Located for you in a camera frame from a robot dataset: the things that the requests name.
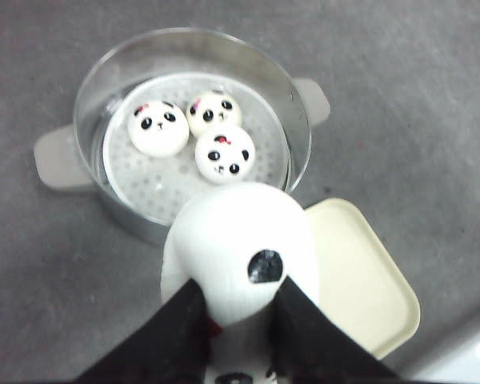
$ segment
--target panda figure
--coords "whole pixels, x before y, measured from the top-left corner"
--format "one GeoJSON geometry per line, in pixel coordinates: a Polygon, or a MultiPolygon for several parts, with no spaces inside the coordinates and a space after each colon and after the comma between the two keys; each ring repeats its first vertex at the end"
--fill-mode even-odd
{"type": "Polygon", "coordinates": [[[186,108],[190,132],[199,138],[212,126],[228,122],[242,125],[242,111],[233,96],[221,90],[207,91],[196,96],[186,108]]]}
{"type": "Polygon", "coordinates": [[[199,284],[210,325],[205,384],[272,384],[270,304],[286,276],[318,302],[317,270],[306,212],[275,187],[218,186],[182,208],[164,245],[162,301],[189,279],[199,284]]]}
{"type": "Polygon", "coordinates": [[[242,180],[251,170],[256,149],[249,134],[233,124],[205,132],[195,146],[195,161],[201,175],[214,184],[242,180]]]}
{"type": "Polygon", "coordinates": [[[187,144],[190,132],[185,115],[170,102],[152,100],[128,117],[128,135],[135,148],[148,156],[165,158],[187,144]]]}

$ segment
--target black panda ear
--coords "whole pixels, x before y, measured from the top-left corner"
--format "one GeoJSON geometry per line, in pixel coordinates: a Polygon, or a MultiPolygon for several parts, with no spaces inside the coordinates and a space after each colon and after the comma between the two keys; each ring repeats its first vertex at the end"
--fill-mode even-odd
{"type": "Polygon", "coordinates": [[[143,109],[144,109],[143,106],[140,106],[139,108],[136,108],[135,111],[134,111],[134,116],[137,117],[137,115],[140,114],[143,109]]]}

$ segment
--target perforated steamer tray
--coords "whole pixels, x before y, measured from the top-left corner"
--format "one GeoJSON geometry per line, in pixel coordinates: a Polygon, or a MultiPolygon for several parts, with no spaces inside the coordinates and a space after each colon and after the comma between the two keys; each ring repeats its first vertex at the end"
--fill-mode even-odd
{"type": "Polygon", "coordinates": [[[150,219],[172,222],[194,195],[213,188],[195,165],[195,138],[190,137],[179,154],[152,158],[139,152],[126,129],[130,113],[148,100],[165,100],[185,110],[193,96],[205,90],[222,90],[240,105],[243,127],[256,146],[256,160],[246,181],[285,188],[289,149],[278,116],[254,90],[231,78],[178,73],[153,78],[134,88],[110,119],[102,144],[103,168],[108,183],[128,206],[150,219]]]}

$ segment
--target metal pot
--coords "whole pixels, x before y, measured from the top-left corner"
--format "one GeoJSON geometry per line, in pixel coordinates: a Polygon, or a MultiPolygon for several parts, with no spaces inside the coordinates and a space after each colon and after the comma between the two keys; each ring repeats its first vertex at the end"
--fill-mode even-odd
{"type": "Polygon", "coordinates": [[[195,28],[156,30],[105,54],[80,87],[73,125],[36,143],[41,180],[55,190],[99,192],[128,231],[162,243],[182,204],[212,186],[194,172],[192,141],[165,163],[140,158],[121,142],[118,116],[147,95],[181,105],[211,87],[227,90],[246,112],[244,128],[260,155],[251,180],[290,193],[310,158],[311,129],[329,116],[326,96],[316,82],[292,78],[251,45],[195,28]]]}

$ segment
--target white object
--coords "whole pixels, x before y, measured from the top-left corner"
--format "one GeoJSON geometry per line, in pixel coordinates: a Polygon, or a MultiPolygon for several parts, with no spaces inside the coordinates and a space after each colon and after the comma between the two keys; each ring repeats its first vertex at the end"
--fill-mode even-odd
{"type": "Polygon", "coordinates": [[[425,367],[417,372],[407,372],[406,377],[428,382],[480,384],[480,331],[454,348],[448,348],[448,353],[428,358],[425,367]]]}
{"type": "Polygon", "coordinates": [[[49,188],[93,190],[94,180],[80,159],[74,138],[74,127],[69,125],[44,134],[35,143],[35,166],[40,179],[49,188]]]}
{"type": "Polygon", "coordinates": [[[211,341],[205,382],[231,372],[271,382],[265,377],[267,306],[287,275],[318,302],[310,223],[288,194],[240,182],[214,188],[182,208],[164,246],[162,300],[190,278],[201,287],[208,315],[220,329],[211,341]]]}
{"type": "Polygon", "coordinates": [[[229,123],[205,132],[195,146],[199,172],[215,184],[241,180],[253,167],[255,158],[256,149],[249,134],[229,123]]]}
{"type": "Polygon", "coordinates": [[[186,118],[190,132],[197,138],[217,124],[242,125],[240,105],[233,96],[221,90],[207,91],[194,97],[186,108],[186,118]]]}
{"type": "Polygon", "coordinates": [[[134,146],[155,158],[177,154],[190,135],[182,110],[170,102],[159,100],[137,106],[131,111],[127,124],[134,146]]]}
{"type": "Polygon", "coordinates": [[[330,115],[330,104],[320,85],[311,78],[297,78],[295,88],[306,108],[307,120],[312,126],[319,126],[330,115]]]}
{"type": "Polygon", "coordinates": [[[383,358],[418,328],[416,294],[361,211],[330,198],[306,210],[318,254],[321,311],[383,358]]]}

